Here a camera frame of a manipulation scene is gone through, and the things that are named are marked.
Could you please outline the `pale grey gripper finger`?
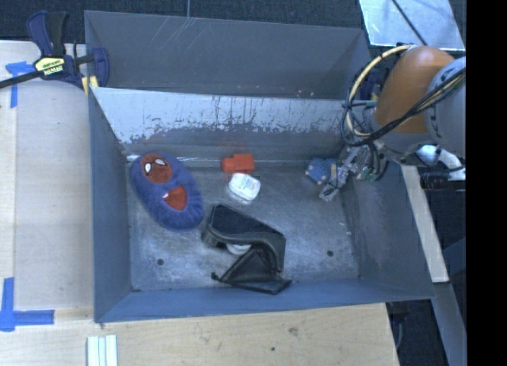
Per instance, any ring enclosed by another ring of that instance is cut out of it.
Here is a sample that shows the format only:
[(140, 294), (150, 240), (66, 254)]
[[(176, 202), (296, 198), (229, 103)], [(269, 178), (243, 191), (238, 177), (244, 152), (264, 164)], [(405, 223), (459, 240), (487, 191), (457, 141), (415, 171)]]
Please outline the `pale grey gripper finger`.
[(338, 167), (336, 172), (331, 176), (328, 186), (332, 189), (341, 189), (346, 183), (346, 171)]
[(341, 182), (329, 182), (323, 187), (318, 197), (324, 201), (332, 201), (342, 187)]

